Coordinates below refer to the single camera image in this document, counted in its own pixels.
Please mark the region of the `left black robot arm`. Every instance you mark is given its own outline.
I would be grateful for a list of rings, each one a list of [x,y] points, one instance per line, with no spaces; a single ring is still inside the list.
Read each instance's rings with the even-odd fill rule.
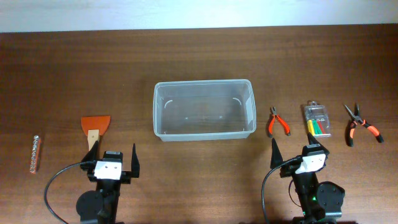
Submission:
[[[80,168],[87,172],[95,190],[83,193],[76,203],[76,212],[81,223],[115,223],[122,184],[130,184],[131,179],[139,178],[140,163],[136,147],[132,147],[131,169],[123,171],[123,153],[106,151],[98,158],[99,142],[81,160]]]

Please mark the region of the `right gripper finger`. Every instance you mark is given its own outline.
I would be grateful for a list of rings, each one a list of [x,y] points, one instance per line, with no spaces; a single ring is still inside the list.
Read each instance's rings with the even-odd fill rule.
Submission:
[[[327,156],[329,155],[330,153],[329,150],[321,143],[319,143],[311,133],[307,134],[307,138],[308,138],[308,146],[307,146],[308,152],[322,151]]]
[[[282,154],[280,153],[277,142],[274,138],[272,138],[271,144],[272,144],[272,154],[271,154],[270,168],[274,169],[277,166],[281,165],[284,160]]]

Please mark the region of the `clear box coloured tubes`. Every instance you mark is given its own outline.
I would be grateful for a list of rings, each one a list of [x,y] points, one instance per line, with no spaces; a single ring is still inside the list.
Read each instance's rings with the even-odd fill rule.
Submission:
[[[316,138],[331,136],[330,120],[326,107],[316,101],[309,101],[303,108],[308,132]]]

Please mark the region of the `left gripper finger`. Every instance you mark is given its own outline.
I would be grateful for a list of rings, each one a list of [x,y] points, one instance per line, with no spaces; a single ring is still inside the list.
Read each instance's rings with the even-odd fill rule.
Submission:
[[[132,157],[131,157],[131,178],[139,178],[139,175],[140,175],[140,163],[136,153],[136,145],[133,144]]]
[[[98,144],[99,144],[99,141],[95,141],[92,148],[84,156],[84,158],[81,160],[81,162],[95,161],[97,159]]]

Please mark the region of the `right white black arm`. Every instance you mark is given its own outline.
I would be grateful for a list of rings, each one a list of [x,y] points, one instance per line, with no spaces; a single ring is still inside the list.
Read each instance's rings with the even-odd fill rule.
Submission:
[[[283,160],[275,139],[272,139],[270,172],[280,170],[280,177],[290,177],[295,186],[303,215],[292,223],[336,223],[342,216],[345,190],[333,182],[319,182],[317,172],[326,166],[329,150],[308,134],[308,145],[302,153]]]

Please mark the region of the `orange black long-nose pliers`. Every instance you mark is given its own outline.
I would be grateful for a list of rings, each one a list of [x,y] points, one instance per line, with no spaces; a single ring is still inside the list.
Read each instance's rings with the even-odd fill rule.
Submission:
[[[384,142],[384,139],[383,139],[380,131],[377,128],[375,128],[373,125],[371,125],[369,122],[367,122],[365,119],[362,119],[362,117],[360,116],[359,105],[357,103],[355,103],[354,111],[349,109],[349,107],[347,105],[344,105],[344,107],[351,118],[351,121],[349,122],[349,125],[348,125],[348,133],[346,135],[347,145],[349,147],[354,146],[353,138],[354,138],[354,132],[355,132],[355,129],[357,126],[363,126],[368,131],[370,131],[373,134],[373,136],[376,138],[378,143]]]

